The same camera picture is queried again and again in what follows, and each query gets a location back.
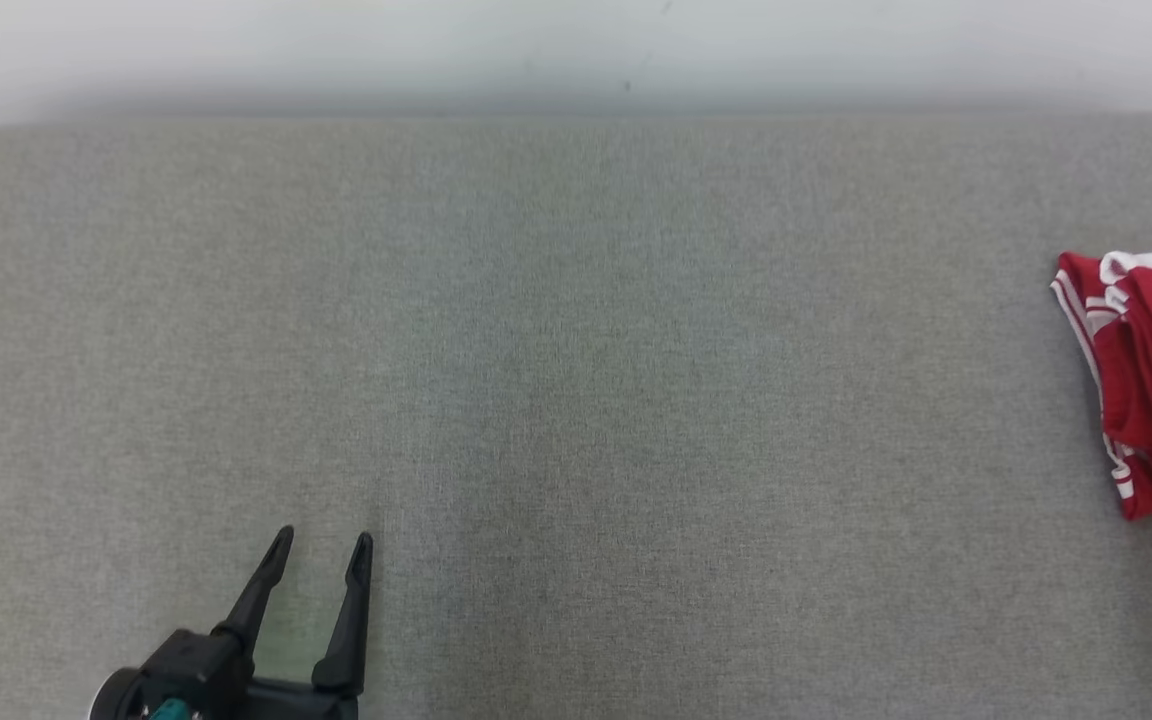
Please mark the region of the red basketball jersey black number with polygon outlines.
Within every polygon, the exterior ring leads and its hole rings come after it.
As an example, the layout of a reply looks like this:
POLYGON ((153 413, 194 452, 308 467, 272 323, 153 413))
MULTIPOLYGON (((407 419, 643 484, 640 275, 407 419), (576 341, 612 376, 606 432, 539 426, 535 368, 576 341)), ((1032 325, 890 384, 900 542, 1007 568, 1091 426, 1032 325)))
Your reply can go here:
POLYGON ((1076 342, 1082 348, 1085 363, 1087 363, 1089 372, 1091 372, 1092 381, 1097 388, 1102 446, 1111 458, 1111 477, 1117 488, 1121 509, 1123 509, 1126 518, 1140 520, 1152 516, 1152 488, 1140 488, 1139 482, 1143 475, 1137 468, 1137 462, 1129 458, 1130 452, 1126 450, 1123 446, 1111 441, 1106 430, 1102 429, 1102 364, 1094 341, 1098 332, 1116 316, 1105 300, 1105 283, 1100 276, 1102 258, 1092 258, 1092 256, 1078 252, 1060 255, 1056 274, 1051 282, 1051 290, 1055 295, 1064 318, 1070 324, 1076 342))

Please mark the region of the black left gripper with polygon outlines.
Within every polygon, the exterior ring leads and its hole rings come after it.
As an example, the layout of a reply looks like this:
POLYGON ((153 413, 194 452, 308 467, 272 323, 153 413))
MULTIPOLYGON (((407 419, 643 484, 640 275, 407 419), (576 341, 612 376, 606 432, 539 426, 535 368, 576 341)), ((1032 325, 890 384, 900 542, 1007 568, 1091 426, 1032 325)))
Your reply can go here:
POLYGON ((346 594, 312 685, 256 679, 253 647, 273 589, 291 556, 294 528, 279 529, 227 617, 211 634, 175 630, 138 667, 101 684, 86 720, 361 720, 374 539, 362 532, 346 594))

